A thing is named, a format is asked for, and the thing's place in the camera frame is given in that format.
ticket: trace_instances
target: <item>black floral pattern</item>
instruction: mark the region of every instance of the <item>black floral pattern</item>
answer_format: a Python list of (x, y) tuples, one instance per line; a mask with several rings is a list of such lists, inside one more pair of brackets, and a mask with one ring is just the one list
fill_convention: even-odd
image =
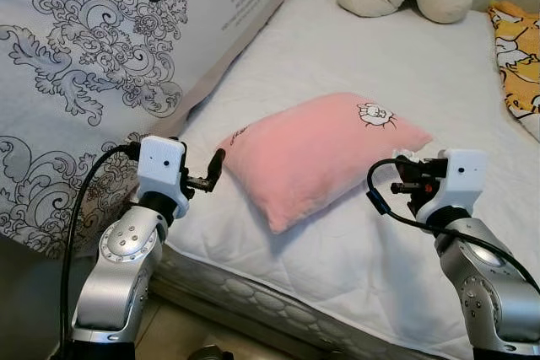
[[(127, 142), (140, 142), (131, 134)], [(0, 136), (0, 234), (51, 258), (62, 249), (73, 204), (94, 161), (115, 143), (75, 158), (62, 151), (34, 157), (17, 137)], [(76, 249), (90, 245), (95, 235), (117, 217), (137, 185), (137, 163), (122, 153), (102, 166), (84, 199), (75, 239)]]
[(120, 90), (131, 108), (159, 118), (173, 114), (181, 87), (172, 82), (175, 64), (171, 39), (187, 23), (185, 0), (32, 0), (39, 13), (52, 16), (46, 39), (29, 29), (0, 24), (0, 40), (13, 42), (15, 65), (35, 69), (38, 92), (61, 97), (64, 110), (101, 123), (106, 106), (99, 95)]

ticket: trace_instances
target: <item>quilted mattress cover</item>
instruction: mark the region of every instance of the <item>quilted mattress cover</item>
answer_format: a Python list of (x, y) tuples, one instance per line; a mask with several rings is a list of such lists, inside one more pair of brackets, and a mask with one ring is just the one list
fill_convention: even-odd
[[(392, 345), (257, 280), (186, 257), (168, 246), (165, 246), (163, 260), (154, 274), (151, 289), (153, 293), (195, 312), (197, 309), (191, 306), (189, 299), (186, 300), (186, 294), (189, 294), (189, 297), (201, 298), (212, 310), (218, 310), (218, 317), (228, 327), (259, 339), (260, 336), (265, 336), (264, 343), (287, 352), (294, 358), (316, 360), (324, 357), (324, 354), (314, 356), (313, 352), (305, 352), (304, 347), (283, 344), (283, 337), (308, 344), (320, 353), (339, 351), (346, 354), (348, 359), (440, 358)], [(237, 322), (231, 315), (239, 316), (241, 322)], [(254, 321), (257, 330), (246, 329), (242, 324), (244, 320)], [(268, 337), (268, 330), (274, 332), (272, 337)]]
[[(360, 19), (335, 0), (285, 0), (192, 115), (181, 134), (186, 164), (202, 173), (233, 131), (319, 95), (355, 92), (430, 132), (434, 141), (420, 157), (445, 148), (489, 154), (474, 215), (539, 279), (540, 151), (505, 110), (492, 30), (485, 13), (439, 25), (412, 9)], [(388, 191), (396, 178), (394, 169), (382, 169), (375, 181)], [(361, 184), (274, 235), (225, 170), (212, 195), (192, 200), (167, 244), (392, 345), (472, 359), (459, 300), (440, 269), (433, 237), (379, 216), (365, 192)], [(405, 197), (384, 194), (396, 212), (408, 215)]]

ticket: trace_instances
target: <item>pink pillow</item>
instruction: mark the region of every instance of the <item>pink pillow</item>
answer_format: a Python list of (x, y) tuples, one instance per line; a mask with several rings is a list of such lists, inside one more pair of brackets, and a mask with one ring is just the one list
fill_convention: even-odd
[(372, 100), (330, 94), (249, 125), (219, 145), (279, 234), (359, 184), (394, 149), (418, 151), (431, 136)]

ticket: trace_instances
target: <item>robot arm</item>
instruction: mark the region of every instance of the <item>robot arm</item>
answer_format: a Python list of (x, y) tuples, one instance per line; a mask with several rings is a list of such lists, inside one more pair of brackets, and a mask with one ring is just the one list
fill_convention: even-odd
[[(409, 209), (432, 229), (442, 270), (460, 299), (475, 359), (539, 359), (539, 292), (504, 258), (443, 232), (453, 229), (510, 254), (481, 220), (471, 218), (483, 189), (486, 154), (441, 151), (437, 159), (418, 165), (398, 159), (403, 183), (391, 190), (411, 195)], [(376, 202), (380, 195), (369, 196)]]
[(79, 296), (67, 358), (135, 358), (134, 346), (148, 285), (174, 218), (189, 209), (197, 188), (210, 192), (221, 174), (224, 151), (195, 179), (185, 166), (186, 145), (161, 137), (141, 142), (139, 201), (101, 236), (99, 257)]

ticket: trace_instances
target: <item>floor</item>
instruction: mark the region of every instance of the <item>floor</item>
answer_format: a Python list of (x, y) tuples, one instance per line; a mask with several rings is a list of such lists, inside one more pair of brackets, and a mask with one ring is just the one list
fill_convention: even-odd
[(290, 360), (236, 331), (151, 296), (136, 341), (137, 360), (187, 360), (208, 345), (233, 352), (235, 360)]

